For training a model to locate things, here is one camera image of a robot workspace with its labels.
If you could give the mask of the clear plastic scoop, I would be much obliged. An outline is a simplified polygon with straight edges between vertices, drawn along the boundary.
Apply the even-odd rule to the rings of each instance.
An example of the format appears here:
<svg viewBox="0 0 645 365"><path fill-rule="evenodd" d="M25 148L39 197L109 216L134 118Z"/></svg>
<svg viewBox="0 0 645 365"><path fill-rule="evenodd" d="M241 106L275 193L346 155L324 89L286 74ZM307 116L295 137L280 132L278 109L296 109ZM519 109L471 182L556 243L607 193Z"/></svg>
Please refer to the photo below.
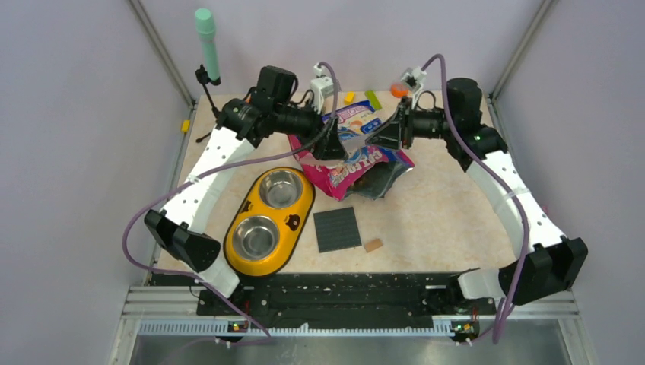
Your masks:
<svg viewBox="0 0 645 365"><path fill-rule="evenodd" d="M353 131L344 131L339 135L339 140L346 151L345 163L354 163L366 159L376 148L367 144L370 137L365 134L357 134Z"/></svg>

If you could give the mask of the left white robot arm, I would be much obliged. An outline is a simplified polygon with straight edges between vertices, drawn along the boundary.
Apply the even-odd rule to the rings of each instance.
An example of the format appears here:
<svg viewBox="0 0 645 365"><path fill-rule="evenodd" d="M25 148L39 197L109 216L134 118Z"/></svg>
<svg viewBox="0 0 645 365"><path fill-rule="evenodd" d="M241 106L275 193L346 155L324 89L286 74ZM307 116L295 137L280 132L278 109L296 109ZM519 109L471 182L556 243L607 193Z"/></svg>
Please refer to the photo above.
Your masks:
<svg viewBox="0 0 645 365"><path fill-rule="evenodd" d="M196 165L184 182L162 198L161 208L145 208L143 221L154 241L186 267L184 275L215 292L215 305L226 314L241 310L240 279L227 263L219 241L205 232L207 220L237 167L280 160L283 154L248 156L274 133L304 139L303 151L322 160L341 160L346 153L336 136L340 84L327 62L314 65L310 83L313 99L303 107L292 100L297 76L283 68L265 66L256 85L242 98L233 98L214 112L215 125Z"/></svg>

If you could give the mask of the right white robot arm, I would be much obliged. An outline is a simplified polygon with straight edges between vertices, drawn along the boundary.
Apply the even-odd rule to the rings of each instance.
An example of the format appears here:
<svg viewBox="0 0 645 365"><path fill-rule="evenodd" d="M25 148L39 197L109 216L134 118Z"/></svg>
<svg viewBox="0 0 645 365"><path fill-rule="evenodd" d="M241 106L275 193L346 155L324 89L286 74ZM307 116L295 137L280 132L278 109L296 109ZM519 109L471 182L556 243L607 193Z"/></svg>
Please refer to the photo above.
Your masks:
<svg viewBox="0 0 645 365"><path fill-rule="evenodd" d="M482 91L470 78L448 80L448 108L418 105L427 74L408 68L408 93L368 144L408 149L416 138L441 139L450 156L483 191L513 245L516 261L498 269L472 269L450 279L446 304L467 313L480 298L506 297L521 306L571 289L588 255L580 238L569 238L543 211L517 172L507 144L482 121Z"/></svg>

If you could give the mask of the pink pet food bag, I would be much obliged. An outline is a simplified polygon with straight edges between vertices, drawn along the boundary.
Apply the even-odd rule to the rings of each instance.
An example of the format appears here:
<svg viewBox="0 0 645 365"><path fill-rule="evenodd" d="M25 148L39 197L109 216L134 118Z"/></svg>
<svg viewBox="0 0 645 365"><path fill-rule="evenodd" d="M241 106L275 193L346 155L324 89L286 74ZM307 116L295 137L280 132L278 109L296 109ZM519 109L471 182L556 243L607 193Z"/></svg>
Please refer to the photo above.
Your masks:
<svg viewBox="0 0 645 365"><path fill-rule="evenodd" d="M368 100L359 101L338 110L338 134L353 131L371 135L383 124ZM395 181L415 167L403 152L374 146L376 150L366 159L354 163L339 160L316 160L310 151L295 155L304 175L327 196L341 201L358 194L376 200L390 190Z"/></svg>

